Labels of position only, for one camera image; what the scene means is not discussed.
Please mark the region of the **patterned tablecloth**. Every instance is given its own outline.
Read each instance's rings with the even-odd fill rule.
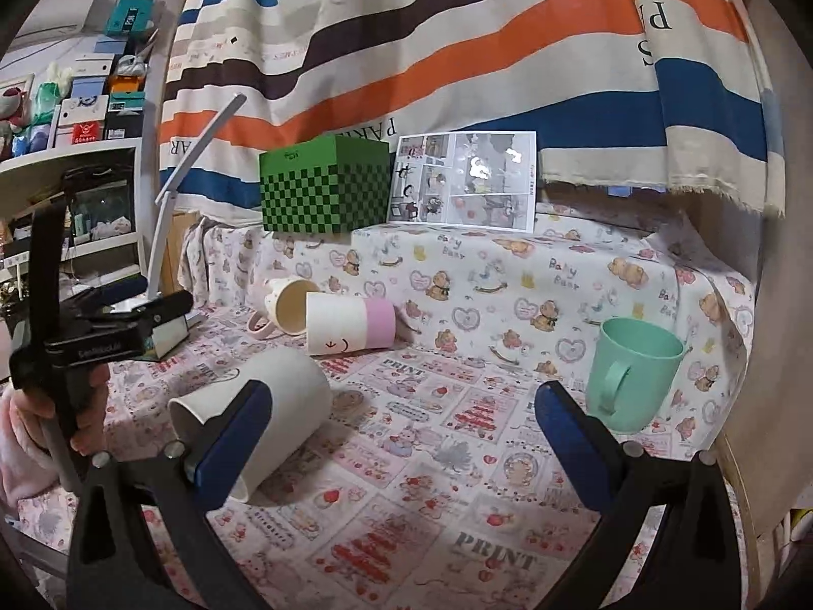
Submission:
[[[538,213],[533,234],[519,236],[379,225],[344,239],[310,239],[204,220],[186,238],[180,274],[198,304],[262,305],[266,278],[294,274],[326,292],[386,297],[410,342],[579,392],[600,322],[645,319],[691,350],[637,439],[675,458],[710,446],[751,350],[751,283],[714,258],[688,220],[642,221],[622,210],[601,213],[618,223],[604,224],[572,208],[550,209]]]
[[[632,438],[690,458],[718,433],[751,346],[752,287],[685,221],[649,234],[575,215],[540,213],[527,236],[385,225],[344,241],[204,221],[187,236],[182,275],[198,302],[227,307],[207,308],[164,362],[113,366],[110,449],[123,460],[155,454],[173,438],[170,397],[268,346],[303,345],[245,334],[251,310],[239,303],[263,279],[296,273],[325,291],[387,297],[409,346],[323,360],[330,422],[251,505],[228,501],[210,522],[274,607],[534,607],[598,519],[536,425],[534,389],[558,378],[584,405],[601,320],[668,327],[692,350]],[[75,503],[61,489],[23,501],[23,526],[67,548]],[[174,583],[195,599],[160,515],[145,515]],[[612,598],[633,584],[659,519],[650,513]]]
[[[166,404],[269,346],[245,335],[249,308],[211,311],[160,364],[113,368],[107,439],[122,459],[172,440]],[[331,419],[252,503],[209,520],[273,607],[523,610],[534,607],[595,527],[534,419],[536,374],[421,346],[320,361]],[[573,392],[577,401],[581,393]],[[732,495],[737,532],[741,522]],[[75,496],[19,503],[23,528],[67,549]],[[161,516],[145,517],[180,593],[200,602]],[[611,592],[628,591],[657,530],[653,510]]]

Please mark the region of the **red box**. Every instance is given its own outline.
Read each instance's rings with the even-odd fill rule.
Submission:
[[[99,142],[102,138],[102,126],[99,121],[87,121],[84,124],[73,124],[71,144]]]

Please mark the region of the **green mug handle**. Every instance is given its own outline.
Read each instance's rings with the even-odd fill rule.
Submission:
[[[601,396],[599,397],[599,403],[601,404],[602,410],[610,413],[610,415],[615,412],[615,397],[628,372],[629,364],[613,362],[604,377],[604,386]]]

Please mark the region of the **green bag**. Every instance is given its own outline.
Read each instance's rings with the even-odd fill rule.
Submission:
[[[324,136],[260,154],[267,232],[339,233],[387,221],[389,145]]]

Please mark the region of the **human hand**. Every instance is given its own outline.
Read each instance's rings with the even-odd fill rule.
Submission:
[[[71,438],[71,447],[83,456],[90,456],[104,449],[107,381],[110,381],[110,369],[107,364],[94,367],[89,380],[94,392],[88,407],[76,415],[76,426],[79,430]],[[11,404],[16,407],[31,439],[40,447],[46,448],[40,418],[49,419],[54,416],[54,402],[42,390],[35,388],[29,391],[16,389],[11,395]]]

